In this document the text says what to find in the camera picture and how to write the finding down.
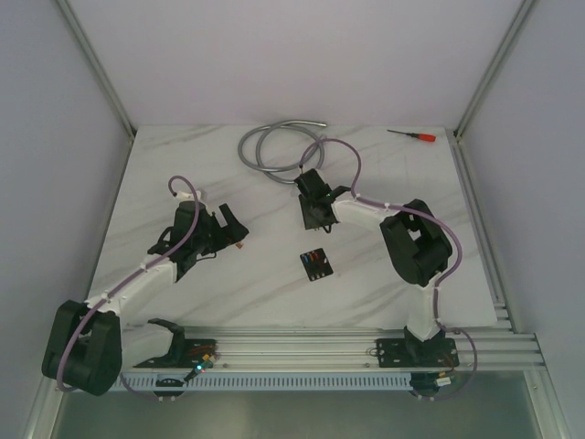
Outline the black fuse box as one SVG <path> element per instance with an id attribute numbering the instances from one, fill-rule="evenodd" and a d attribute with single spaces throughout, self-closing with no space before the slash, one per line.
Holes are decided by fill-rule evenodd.
<path id="1" fill-rule="evenodd" d="M 312 261 L 311 260 L 311 252 L 315 252 L 317 254 L 317 252 L 323 252 L 324 253 L 324 258 L 321 260 L 318 258 L 317 261 Z M 303 255 L 306 254 L 309 256 L 310 258 L 310 263 L 306 263 L 304 262 L 303 259 Z M 323 248 L 318 248 L 309 252 L 304 252 L 300 255 L 300 260 L 301 263 L 303 265 L 303 268 L 306 272 L 307 278 L 309 279 L 310 282 L 315 282 L 317 280 L 323 279 L 327 276 L 330 276 L 334 273 L 333 268 L 324 252 Z"/>

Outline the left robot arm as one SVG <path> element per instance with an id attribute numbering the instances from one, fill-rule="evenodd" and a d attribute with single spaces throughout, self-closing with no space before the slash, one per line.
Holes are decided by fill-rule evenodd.
<path id="1" fill-rule="evenodd" d="M 55 380 L 61 391 L 101 396 L 134 367 L 195 365 L 182 326 L 161 317 L 137 327 L 130 324 L 198 262 L 216 258 L 248 234 L 226 204 L 213 212 L 202 202 L 180 202 L 173 224 L 159 235 L 134 273 L 101 294 L 83 302 L 68 300 L 58 308 L 42 375 Z"/>

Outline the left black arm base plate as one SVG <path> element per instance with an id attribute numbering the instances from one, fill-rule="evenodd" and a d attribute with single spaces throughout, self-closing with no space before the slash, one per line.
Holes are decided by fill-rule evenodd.
<path id="1" fill-rule="evenodd" d="M 173 342 L 165 355 L 150 358 L 135 367 L 137 369 L 193 368 L 203 361 L 205 355 L 214 357 L 216 351 L 217 341 L 213 338 L 187 338 L 183 342 Z"/>

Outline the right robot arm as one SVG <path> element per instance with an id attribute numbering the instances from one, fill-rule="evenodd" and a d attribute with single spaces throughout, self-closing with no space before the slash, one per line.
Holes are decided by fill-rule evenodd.
<path id="1" fill-rule="evenodd" d="M 349 187 L 332 189 L 315 169 L 302 172 L 293 183 L 306 229 L 329 232 L 337 223 L 350 223 L 381 234 L 395 272 L 416 288 L 404 328 L 406 357 L 417 365 L 428 363 L 444 339 L 431 288 L 452 256 L 452 245 L 428 205 L 415 198 L 392 206 L 353 194 Z"/>

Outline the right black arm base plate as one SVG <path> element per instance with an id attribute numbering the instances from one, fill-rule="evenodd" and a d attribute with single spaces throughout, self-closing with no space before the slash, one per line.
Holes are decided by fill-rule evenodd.
<path id="1" fill-rule="evenodd" d="M 460 365 L 452 338 L 426 340 L 380 338 L 376 341 L 378 365 L 386 369 L 438 369 Z"/>

